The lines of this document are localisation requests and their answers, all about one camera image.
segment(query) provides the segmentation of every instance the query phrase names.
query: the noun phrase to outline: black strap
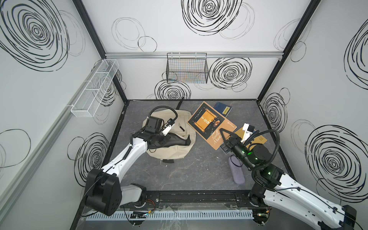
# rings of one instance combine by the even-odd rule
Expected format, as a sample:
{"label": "black strap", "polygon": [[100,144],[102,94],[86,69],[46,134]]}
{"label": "black strap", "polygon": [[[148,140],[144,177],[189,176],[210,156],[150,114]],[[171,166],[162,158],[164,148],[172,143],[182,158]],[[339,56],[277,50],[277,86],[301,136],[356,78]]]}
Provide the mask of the black strap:
{"label": "black strap", "polygon": [[184,101],[184,97],[179,101],[178,105],[176,106],[176,110],[180,109],[181,104]]}
{"label": "black strap", "polygon": [[163,159],[162,162],[167,163],[167,164],[172,164],[172,163],[174,163],[174,160],[173,159],[169,159],[169,160]]}

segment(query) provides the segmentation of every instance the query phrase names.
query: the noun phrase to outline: white mesh basket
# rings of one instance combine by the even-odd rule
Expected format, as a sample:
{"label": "white mesh basket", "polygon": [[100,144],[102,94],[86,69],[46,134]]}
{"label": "white mesh basket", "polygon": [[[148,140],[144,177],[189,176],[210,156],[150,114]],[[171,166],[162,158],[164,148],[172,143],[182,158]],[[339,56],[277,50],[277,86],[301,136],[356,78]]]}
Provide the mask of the white mesh basket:
{"label": "white mesh basket", "polygon": [[76,117],[93,117],[119,67],[116,59],[105,59],[71,108]]}

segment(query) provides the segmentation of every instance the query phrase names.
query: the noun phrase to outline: wire basket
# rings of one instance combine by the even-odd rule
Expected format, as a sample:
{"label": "wire basket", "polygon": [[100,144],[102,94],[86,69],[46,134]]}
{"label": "wire basket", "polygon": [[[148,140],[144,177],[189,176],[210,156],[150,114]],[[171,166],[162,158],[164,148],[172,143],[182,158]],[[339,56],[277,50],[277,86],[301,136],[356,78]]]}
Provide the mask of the wire basket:
{"label": "wire basket", "polygon": [[208,75],[206,53],[167,53],[167,83],[206,84]]}
{"label": "wire basket", "polygon": [[119,67],[116,59],[105,59],[71,108],[76,117],[93,117]]}

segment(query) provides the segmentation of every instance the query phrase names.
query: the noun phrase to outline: brown book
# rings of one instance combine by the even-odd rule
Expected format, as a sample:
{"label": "brown book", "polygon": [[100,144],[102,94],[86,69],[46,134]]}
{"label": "brown book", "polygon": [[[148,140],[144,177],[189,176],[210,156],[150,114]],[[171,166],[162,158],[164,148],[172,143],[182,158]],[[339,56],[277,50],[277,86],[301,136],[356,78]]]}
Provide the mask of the brown book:
{"label": "brown book", "polygon": [[[236,125],[206,102],[203,102],[195,111],[188,124],[214,149],[218,149],[224,142],[220,134],[220,128],[231,132],[236,129]],[[229,136],[227,133],[224,133],[224,135],[225,138]]]}

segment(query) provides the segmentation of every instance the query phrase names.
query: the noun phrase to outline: book cover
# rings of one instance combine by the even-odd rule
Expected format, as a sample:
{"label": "book cover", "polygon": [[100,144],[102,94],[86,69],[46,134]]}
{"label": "book cover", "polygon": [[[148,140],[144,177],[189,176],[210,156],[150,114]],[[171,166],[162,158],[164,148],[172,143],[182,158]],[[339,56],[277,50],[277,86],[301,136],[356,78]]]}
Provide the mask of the book cover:
{"label": "book cover", "polygon": [[220,128],[231,132],[236,129],[236,125],[206,102],[203,102],[195,111],[188,124],[216,150],[224,142],[219,131]]}
{"label": "book cover", "polygon": [[227,117],[232,106],[225,105],[224,103],[217,102],[216,105],[213,107],[217,112],[221,113],[224,117]]}

